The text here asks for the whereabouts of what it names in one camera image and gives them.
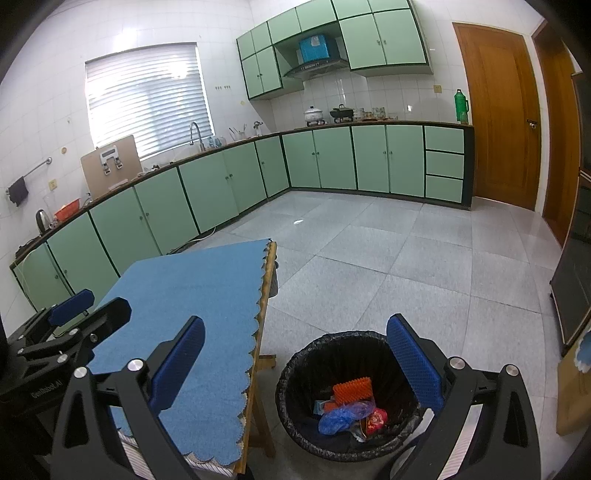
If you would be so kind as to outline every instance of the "mint green cabinet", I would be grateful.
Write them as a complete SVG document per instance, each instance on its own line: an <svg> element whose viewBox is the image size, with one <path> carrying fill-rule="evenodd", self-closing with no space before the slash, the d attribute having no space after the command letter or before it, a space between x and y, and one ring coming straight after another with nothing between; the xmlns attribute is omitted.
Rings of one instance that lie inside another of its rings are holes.
<svg viewBox="0 0 591 480"><path fill-rule="evenodd" d="M199 234L176 168L158 173L134 188L163 254L184 245Z"/></svg>
<svg viewBox="0 0 591 480"><path fill-rule="evenodd" d="M425 126L425 148L464 153L464 130L461 128Z"/></svg>
<svg viewBox="0 0 591 480"><path fill-rule="evenodd" d="M224 152L197 158L178 169L201 232L238 215Z"/></svg>
<svg viewBox="0 0 591 480"><path fill-rule="evenodd" d="M390 192L425 196L422 125L387 125Z"/></svg>
<svg viewBox="0 0 591 480"><path fill-rule="evenodd" d="M336 21L330 0L310 0L295 8L302 32Z"/></svg>
<svg viewBox="0 0 591 480"><path fill-rule="evenodd" d="M374 18L388 65L426 62L421 35L409 9L380 12Z"/></svg>
<svg viewBox="0 0 591 480"><path fill-rule="evenodd" d="M355 190L355 163L349 127L314 131L320 186Z"/></svg>
<svg viewBox="0 0 591 480"><path fill-rule="evenodd" d="M228 148L224 150L223 156L238 213L264 200L267 195L262 182L255 144Z"/></svg>
<svg viewBox="0 0 591 480"><path fill-rule="evenodd" d="M462 186L461 180L427 175L425 177L425 196L460 203L462 201Z"/></svg>
<svg viewBox="0 0 591 480"><path fill-rule="evenodd" d="M41 244L30 252L14 268L14 273L23 292L38 312L70 297L47 244Z"/></svg>
<svg viewBox="0 0 591 480"><path fill-rule="evenodd" d="M281 140L279 137L271 137L257 140L255 144L267 195L271 197L290 186L285 170Z"/></svg>
<svg viewBox="0 0 591 480"><path fill-rule="evenodd" d="M385 65L386 58L373 15L340 20L351 70Z"/></svg>
<svg viewBox="0 0 591 480"><path fill-rule="evenodd" d="M260 51L256 54L256 60L259 66L263 93L281 88L281 77L275 59L274 48L268 47Z"/></svg>
<svg viewBox="0 0 591 480"><path fill-rule="evenodd" d="M238 37L238 51L240 52L240 59L244 60L251 55L254 55L255 46L252 42L252 34L250 31Z"/></svg>
<svg viewBox="0 0 591 480"><path fill-rule="evenodd" d="M371 13L368 0L333 0L339 20Z"/></svg>
<svg viewBox="0 0 591 480"><path fill-rule="evenodd" d="M161 255L133 189L98 204L90 216L119 275L138 260Z"/></svg>
<svg viewBox="0 0 591 480"><path fill-rule="evenodd" d="M312 132L283 135L283 147L290 171L291 186L320 188Z"/></svg>
<svg viewBox="0 0 591 480"><path fill-rule="evenodd" d="M372 12L409 8L407 0L369 0Z"/></svg>
<svg viewBox="0 0 591 480"><path fill-rule="evenodd" d="M427 150L427 173L444 177L464 178L464 155Z"/></svg>
<svg viewBox="0 0 591 480"><path fill-rule="evenodd" d="M263 93L262 80L256 55L248 57L246 60L242 61L242 71L244 72L244 81L246 82L248 98L261 95Z"/></svg>
<svg viewBox="0 0 591 480"><path fill-rule="evenodd" d="M267 24L269 25L273 43L280 42L301 32L295 8L271 18L267 21Z"/></svg>
<svg viewBox="0 0 591 480"><path fill-rule="evenodd" d="M95 305L118 279L88 213L54 233L47 245L74 293L88 288L95 295Z"/></svg>
<svg viewBox="0 0 591 480"><path fill-rule="evenodd" d="M388 147L383 125L352 127L359 190L389 192Z"/></svg>
<svg viewBox="0 0 591 480"><path fill-rule="evenodd" d="M257 25L251 30L254 51L261 51L271 46L271 34L267 22Z"/></svg>

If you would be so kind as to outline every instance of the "orange basket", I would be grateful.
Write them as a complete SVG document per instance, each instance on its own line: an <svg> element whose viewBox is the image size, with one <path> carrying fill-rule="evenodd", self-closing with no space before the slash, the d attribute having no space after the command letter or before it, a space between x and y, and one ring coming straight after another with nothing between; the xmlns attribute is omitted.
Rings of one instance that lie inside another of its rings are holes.
<svg viewBox="0 0 591 480"><path fill-rule="evenodd" d="M78 210L80 210L80 199L76 199L73 202L68 203L68 205L59 209L56 212L56 218L60 222L65 222L66 220L68 220L68 218L70 218L72 215L74 215Z"/></svg>

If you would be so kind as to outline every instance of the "countertop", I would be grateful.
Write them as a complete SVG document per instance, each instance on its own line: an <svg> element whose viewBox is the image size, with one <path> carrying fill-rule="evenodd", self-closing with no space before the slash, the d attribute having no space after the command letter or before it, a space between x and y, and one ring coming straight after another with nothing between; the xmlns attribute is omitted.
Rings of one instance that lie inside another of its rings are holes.
<svg viewBox="0 0 591 480"><path fill-rule="evenodd" d="M462 125L462 124L452 124L452 123L446 123L446 122L419 122L419 121L404 121L404 120L373 120L373 121L364 121L364 122L347 122L347 123L343 123L343 124L326 124L326 125L318 125L316 127L301 127L301 128L296 128L294 130L286 130L286 131L281 131L281 132L275 132L272 134L267 134L267 135L262 135L260 137L250 137L250 138L246 138L244 140L239 140L237 142L232 142L229 143L228 145L224 145L222 147L217 147L217 148L212 148L209 150L206 150L205 152L202 153L198 153L196 155L191 155L187 158L184 158L182 160L177 160L175 162L171 162L169 165L166 165L165 167L161 167L158 168L156 170L151 170L147 173L141 174L140 176L134 178L133 180L125 183L124 185L113 189L111 192L103 195L102 197L99 197L97 199L92 200L91 202L89 202L85 207L81 208L80 210L78 210L78 212L76 212L74 215L72 215L70 218L68 218L68 220L66 220L65 222L60 223L58 226L56 226L55 228L53 228L52 230L48 231L47 233L45 233L44 235L41 235L39 237L37 237L37 239L31 243L31 245L29 245L22 253L19 257L16 257L16 259L14 260L14 262L10 265L10 268L14 268L16 265L18 265L32 250L35 250L40 244L42 244L43 242L45 242L49 237L51 237L52 235L54 235L54 233L56 233L57 231L59 231L61 228L63 228L64 226L66 226L68 223L74 221L76 218L78 218L81 215L84 215L87 211L91 210L92 207L99 205L100 203L108 200L109 198L111 198L114 195L117 195L118 193L131 188L132 186L144 181L144 180L148 180L151 177L157 175L158 173L161 173L163 171L167 171L170 170L171 168L176 168L180 165L183 165L184 163L193 161L197 158L200 157L205 157L207 155L211 155L213 153L216 152L221 152L223 150L226 150L227 148L232 148L232 147L237 147L239 145L244 145L247 143L251 143L254 142L256 140L263 140L265 138L271 138L271 137L277 137L278 135L287 135L290 133L295 133L295 132L303 132L303 131L310 131L310 130L319 130L319 129L323 129L323 128L337 128L337 127L358 127L360 125L431 125L434 127L448 127L448 128L461 128L461 129L471 129L473 128L472 125Z"/></svg>

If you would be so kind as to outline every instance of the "screw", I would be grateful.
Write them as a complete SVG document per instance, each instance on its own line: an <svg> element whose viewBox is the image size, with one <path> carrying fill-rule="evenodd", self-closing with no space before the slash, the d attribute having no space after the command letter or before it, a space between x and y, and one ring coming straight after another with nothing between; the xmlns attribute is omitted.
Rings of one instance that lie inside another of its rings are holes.
<svg viewBox="0 0 591 480"><path fill-rule="evenodd" d="M135 360L132 360L131 362L129 362L127 364L127 370L131 370L132 372L137 372L138 370L141 370L143 366L144 366L144 362L142 360L140 360L139 358L136 358Z"/></svg>
<svg viewBox="0 0 591 480"><path fill-rule="evenodd" d="M74 370L74 376L76 378L83 378L88 373L88 369L86 367L78 367Z"/></svg>
<svg viewBox="0 0 591 480"><path fill-rule="evenodd" d="M466 362L458 356L450 358L449 364L452 366L452 368L455 368L456 370L461 370L466 366Z"/></svg>
<svg viewBox="0 0 591 480"><path fill-rule="evenodd" d="M505 371L512 377L519 375L519 369L515 365L507 365Z"/></svg>

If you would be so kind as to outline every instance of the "black towel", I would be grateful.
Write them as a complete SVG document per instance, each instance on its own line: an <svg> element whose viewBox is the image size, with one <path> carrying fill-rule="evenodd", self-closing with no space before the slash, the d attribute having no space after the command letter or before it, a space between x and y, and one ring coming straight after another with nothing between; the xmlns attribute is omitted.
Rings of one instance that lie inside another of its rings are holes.
<svg viewBox="0 0 591 480"><path fill-rule="evenodd" d="M8 196L12 203L16 203L17 207L27 198L29 191L25 184L25 177L19 178L16 182L8 187Z"/></svg>

